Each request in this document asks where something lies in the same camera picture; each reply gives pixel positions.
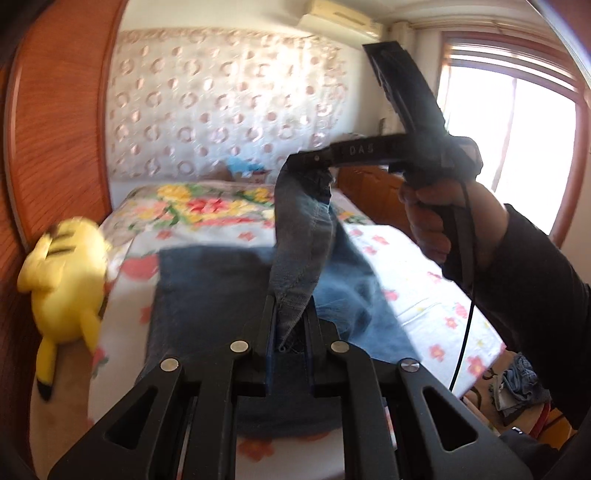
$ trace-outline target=air conditioner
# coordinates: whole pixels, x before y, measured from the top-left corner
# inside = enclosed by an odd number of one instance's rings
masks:
[[[312,0],[298,28],[353,48],[381,41],[384,31],[382,24],[367,15],[328,0]]]

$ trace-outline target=bed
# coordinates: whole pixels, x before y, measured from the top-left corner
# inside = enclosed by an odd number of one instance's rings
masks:
[[[451,380],[469,300],[441,277],[399,230],[374,225],[339,191],[332,205],[383,291],[423,364],[444,384]],[[191,244],[258,247],[274,244],[273,186],[221,181],[146,186],[133,191],[102,225],[113,244],[109,297],[92,361],[88,425],[100,419],[134,384],[144,364],[150,311],[158,283],[157,252]],[[504,346],[475,312],[460,377],[462,395]],[[236,477],[327,479],[343,474],[340,430],[314,437],[238,440]]]

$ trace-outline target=blue garment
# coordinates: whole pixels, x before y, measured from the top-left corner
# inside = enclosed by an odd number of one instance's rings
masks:
[[[280,351],[296,340],[289,335],[308,305],[326,260],[335,230],[329,213],[328,170],[292,173],[283,168],[275,185],[277,254],[269,291],[277,300],[277,339]]]
[[[518,353],[503,373],[503,383],[518,400],[518,406],[531,406],[551,400],[550,392],[538,380],[530,361]]]
[[[329,208],[328,171],[283,169],[275,188],[277,246],[192,246],[162,250],[160,281],[142,375],[168,356],[190,362],[241,337],[277,300],[271,395],[241,398],[238,432],[249,437],[312,435],[340,426],[336,398],[309,393],[300,317],[314,293],[319,317],[373,358],[397,362],[416,353],[389,308],[372,268]]]

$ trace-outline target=metal pin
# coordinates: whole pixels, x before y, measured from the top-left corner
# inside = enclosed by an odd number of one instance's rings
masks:
[[[230,350],[234,353],[242,353],[248,350],[248,343],[244,340],[236,340],[230,345]]]
[[[347,353],[349,351],[349,344],[342,340],[337,340],[330,344],[330,349],[335,353]]]
[[[404,358],[400,360],[400,367],[405,372],[415,373],[421,367],[421,364],[414,358]]]
[[[160,363],[160,368],[165,372],[174,372],[178,368],[178,360],[175,358],[166,358]]]

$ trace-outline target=handle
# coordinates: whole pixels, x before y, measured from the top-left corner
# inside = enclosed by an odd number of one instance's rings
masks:
[[[443,276],[462,285],[465,290],[474,282],[474,235],[472,219],[466,208],[430,206],[443,220],[443,232],[452,243],[447,260],[441,266]]]

